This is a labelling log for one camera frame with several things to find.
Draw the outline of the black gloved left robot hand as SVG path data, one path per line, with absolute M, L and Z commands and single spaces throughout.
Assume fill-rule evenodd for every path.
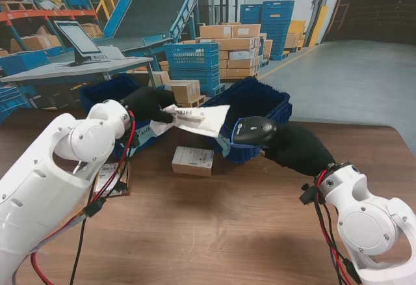
M 155 122 L 172 123 L 171 114 L 164 108 L 176 104 L 174 93 L 160 88 L 143 87 L 121 99 L 120 103 L 131 111 L 137 122 L 152 120 Z

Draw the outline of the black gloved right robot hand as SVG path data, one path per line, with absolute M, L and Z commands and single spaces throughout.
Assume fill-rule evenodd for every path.
M 335 163 L 312 131 L 290 122 L 276 125 L 277 132 L 264 149 L 267 159 L 306 176 L 317 176 Z

